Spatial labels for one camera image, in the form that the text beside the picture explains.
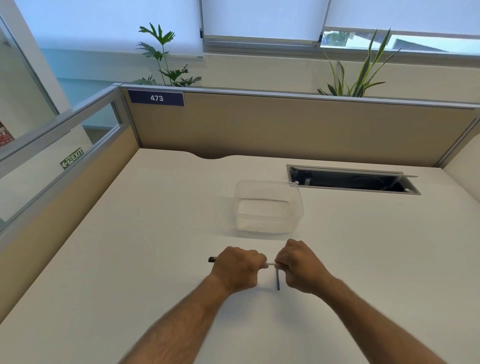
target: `desk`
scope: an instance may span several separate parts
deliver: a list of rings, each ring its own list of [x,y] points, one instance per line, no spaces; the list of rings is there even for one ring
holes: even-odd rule
[[[420,196],[300,188],[291,235],[235,229],[242,179],[286,164],[395,170]],[[287,237],[451,363],[478,363],[480,205],[443,170],[140,149],[0,325],[0,362],[116,363],[228,245],[272,260]],[[322,301],[272,268],[221,308],[198,363],[367,363]]]

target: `roller shade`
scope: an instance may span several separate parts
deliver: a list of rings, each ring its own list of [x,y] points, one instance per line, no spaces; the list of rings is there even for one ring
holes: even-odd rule
[[[329,28],[480,36],[480,0],[332,0]]]
[[[41,48],[134,52],[156,40],[139,26],[175,32],[166,49],[201,55],[198,0],[16,0]]]
[[[317,41],[328,0],[202,0],[204,33]]]

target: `transparent plastic box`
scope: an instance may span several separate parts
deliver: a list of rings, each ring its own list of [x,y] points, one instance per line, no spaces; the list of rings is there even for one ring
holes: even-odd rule
[[[234,197],[239,230],[292,232],[303,217],[303,200],[294,183],[239,181]]]

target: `red poster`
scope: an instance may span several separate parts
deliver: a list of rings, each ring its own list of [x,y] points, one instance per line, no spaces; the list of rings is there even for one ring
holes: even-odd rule
[[[0,121],[0,146],[8,144],[12,140],[15,140],[15,138]]]

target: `potted plant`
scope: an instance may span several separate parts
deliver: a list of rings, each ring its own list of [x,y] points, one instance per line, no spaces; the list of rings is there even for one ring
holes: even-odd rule
[[[372,44],[373,40],[375,39],[375,36],[377,34],[377,31],[375,30],[375,33],[373,34],[373,37],[370,41],[370,45],[368,46],[368,53],[367,53],[367,58],[363,62],[362,69],[360,71],[360,74],[358,76],[358,79],[355,81],[355,83],[352,86],[349,86],[345,82],[345,68],[343,67],[342,63],[339,61],[338,63],[340,64],[340,76],[335,72],[335,68],[333,67],[332,62],[328,58],[327,54],[325,51],[322,49],[324,52],[324,55],[328,59],[328,62],[330,63],[330,68],[332,69],[333,73],[333,79],[334,79],[334,84],[327,84],[328,90],[330,91],[330,94],[326,93],[324,90],[321,88],[318,88],[318,93],[320,95],[331,95],[331,96],[350,96],[350,97],[363,97],[365,95],[365,91],[375,85],[381,85],[384,84],[385,82],[372,82],[373,78],[376,76],[377,72],[384,66],[385,63],[389,61],[390,58],[392,58],[394,55],[396,55],[401,49],[397,50],[395,53],[390,55],[381,65],[378,67],[373,74],[369,77],[370,71],[373,69],[373,67],[378,63],[380,60],[380,57],[382,56],[385,46],[388,42],[388,39],[390,37],[390,29],[388,30],[387,34],[385,35],[385,38],[383,39],[380,47],[378,48],[377,53],[375,56],[372,56]]]
[[[146,44],[144,42],[138,43],[140,46],[137,49],[142,49],[145,51],[143,55],[147,58],[153,57],[156,59],[157,64],[158,64],[158,71],[160,72],[160,75],[162,76],[162,81],[165,86],[178,86],[178,87],[188,87],[191,84],[194,84],[197,81],[200,81],[202,78],[201,77],[190,77],[190,78],[183,78],[181,75],[183,74],[188,74],[188,69],[187,69],[187,64],[185,67],[183,67],[181,70],[171,70],[168,67],[167,63],[167,57],[169,56],[168,51],[165,52],[165,45],[168,42],[171,42],[173,38],[175,37],[175,33],[170,31],[163,35],[162,28],[160,25],[158,25],[158,31],[155,29],[155,27],[150,23],[150,29],[141,26],[139,32],[140,33],[148,33],[151,34],[162,46],[162,50],[159,51],[155,49],[155,47]],[[134,81],[136,84],[140,85],[156,85],[157,82],[153,78],[153,75],[151,74],[147,78],[142,77],[139,80]]]

